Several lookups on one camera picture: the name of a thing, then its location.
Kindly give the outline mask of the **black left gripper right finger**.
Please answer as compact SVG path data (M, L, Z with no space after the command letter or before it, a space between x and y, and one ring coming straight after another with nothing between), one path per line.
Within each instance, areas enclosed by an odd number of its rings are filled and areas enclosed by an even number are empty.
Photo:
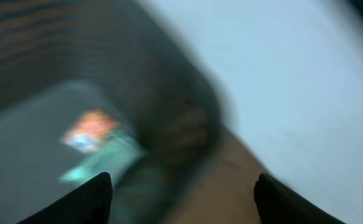
M344 224L267 173L255 182L253 198L262 224Z

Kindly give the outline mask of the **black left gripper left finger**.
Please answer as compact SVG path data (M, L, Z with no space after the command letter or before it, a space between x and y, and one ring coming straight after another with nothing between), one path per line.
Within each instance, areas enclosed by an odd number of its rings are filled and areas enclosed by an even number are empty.
M113 189L102 172L18 224L107 224Z

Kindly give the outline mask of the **green wipes packet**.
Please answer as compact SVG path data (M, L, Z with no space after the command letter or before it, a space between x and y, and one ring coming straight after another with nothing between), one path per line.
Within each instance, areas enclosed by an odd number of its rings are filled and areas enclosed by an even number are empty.
M75 167L59 177L59 181L77 187L102 172L110 175L112 185L144 157L145 152L136 139L123 130L113 131L100 150L82 159Z

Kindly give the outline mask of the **orange tissue packet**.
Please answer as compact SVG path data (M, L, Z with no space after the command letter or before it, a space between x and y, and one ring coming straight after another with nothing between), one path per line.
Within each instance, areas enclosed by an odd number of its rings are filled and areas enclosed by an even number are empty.
M88 110L67 130L61 141L79 152L99 151L120 122L102 110Z

